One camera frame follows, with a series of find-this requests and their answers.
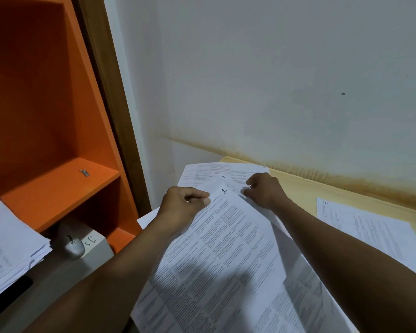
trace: person's left arm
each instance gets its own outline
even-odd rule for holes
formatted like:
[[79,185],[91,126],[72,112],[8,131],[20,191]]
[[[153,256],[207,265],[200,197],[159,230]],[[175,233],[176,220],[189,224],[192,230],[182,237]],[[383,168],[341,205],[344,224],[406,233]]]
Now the person's left arm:
[[154,220],[117,255],[60,297],[25,333],[121,332],[155,264],[210,202],[194,188],[168,189]]

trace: person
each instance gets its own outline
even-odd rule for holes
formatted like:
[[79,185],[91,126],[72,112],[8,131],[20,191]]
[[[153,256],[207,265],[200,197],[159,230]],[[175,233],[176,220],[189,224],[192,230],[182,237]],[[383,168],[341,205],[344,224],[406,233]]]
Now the person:
[[[254,174],[247,184],[251,187],[244,194],[282,220],[361,333],[416,332],[416,273],[304,211],[269,174]],[[150,225],[60,297],[25,332],[121,332],[169,243],[209,202],[206,192],[169,188]]]

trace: person's left hand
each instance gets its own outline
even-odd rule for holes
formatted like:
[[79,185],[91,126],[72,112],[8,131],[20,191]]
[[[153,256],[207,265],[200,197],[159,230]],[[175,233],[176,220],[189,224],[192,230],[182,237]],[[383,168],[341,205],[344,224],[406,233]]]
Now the person's left hand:
[[163,196],[155,222],[176,235],[191,224],[196,214],[210,204],[209,193],[196,188],[170,187]]

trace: person's right arm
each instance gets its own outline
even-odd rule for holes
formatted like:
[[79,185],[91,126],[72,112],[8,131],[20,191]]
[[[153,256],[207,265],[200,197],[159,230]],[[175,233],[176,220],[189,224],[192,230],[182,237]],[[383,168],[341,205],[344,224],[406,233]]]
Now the person's right arm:
[[416,273],[368,244],[318,220],[254,174],[244,194],[270,209],[361,333],[416,332]]

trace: wooden table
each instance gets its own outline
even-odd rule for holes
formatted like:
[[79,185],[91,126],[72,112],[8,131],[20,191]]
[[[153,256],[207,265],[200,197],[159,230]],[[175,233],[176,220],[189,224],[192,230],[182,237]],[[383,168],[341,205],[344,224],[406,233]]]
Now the wooden table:
[[[243,162],[233,157],[224,157],[221,162]],[[330,185],[301,178],[296,175],[281,172],[270,168],[270,174],[278,178],[285,193],[300,207],[310,214],[317,216],[316,198],[342,203],[362,210],[384,215],[398,220],[406,221],[416,233],[416,210],[401,207],[389,202],[377,200],[373,197],[335,188]]]

